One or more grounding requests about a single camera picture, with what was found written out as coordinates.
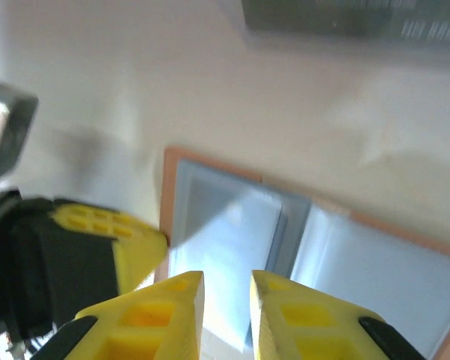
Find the white wall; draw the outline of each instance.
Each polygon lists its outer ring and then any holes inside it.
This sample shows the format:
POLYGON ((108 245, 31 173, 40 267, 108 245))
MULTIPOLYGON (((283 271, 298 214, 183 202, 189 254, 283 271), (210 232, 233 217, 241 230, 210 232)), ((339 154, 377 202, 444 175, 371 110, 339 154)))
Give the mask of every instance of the white wall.
POLYGON ((13 180, 154 223, 182 143, 450 241, 450 68, 410 64, 257 46, 239 0, 0 1, 0 78, 41 99, 13 180))

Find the beige wall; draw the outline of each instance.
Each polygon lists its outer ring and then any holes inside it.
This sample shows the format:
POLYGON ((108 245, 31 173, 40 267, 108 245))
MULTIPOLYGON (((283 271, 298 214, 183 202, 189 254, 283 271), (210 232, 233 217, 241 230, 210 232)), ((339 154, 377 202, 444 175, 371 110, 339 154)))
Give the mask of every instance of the beige wall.
POLYGON ((257 44, 239 0, 0 1, 0 78, 41 99, 13 180, 157 223, 181 143, 450 241, 450 68, 379 57, 257 44))

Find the yellow plastic part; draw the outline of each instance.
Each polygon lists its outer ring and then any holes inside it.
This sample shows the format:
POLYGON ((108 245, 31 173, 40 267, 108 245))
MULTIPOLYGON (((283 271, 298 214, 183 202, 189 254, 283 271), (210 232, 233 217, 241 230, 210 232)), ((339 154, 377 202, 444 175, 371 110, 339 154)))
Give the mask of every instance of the yellow plastic part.
POLYGON ((113 255, 120 294, 135 290, 167 253, 165 235, 128 214, 68 204, 58 207, 52 218, 66 230, 118 239, 113 255))
POLYGON ((256 360, 388 360, 360 326, 376 313, 267 271, 253 271, 256 360))
POLYGON ((80 311, 97 322, 66 360, 198 360, 203 273, 190 271, 80 311))

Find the black rubber strip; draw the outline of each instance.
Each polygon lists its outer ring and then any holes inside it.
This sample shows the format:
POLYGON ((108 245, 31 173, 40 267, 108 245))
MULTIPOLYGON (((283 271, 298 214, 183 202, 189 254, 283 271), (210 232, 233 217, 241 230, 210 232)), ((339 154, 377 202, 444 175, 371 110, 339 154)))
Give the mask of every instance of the black rubber strip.
POLYGON ((66 323, 31 358, 33 360, 64 360, 96 322, 95 316, 85 316, 66 323))
POLYGON ((400 332, 386 322, 368 316, 361 317, 358 322, 390 360, 425 360, 400 332))

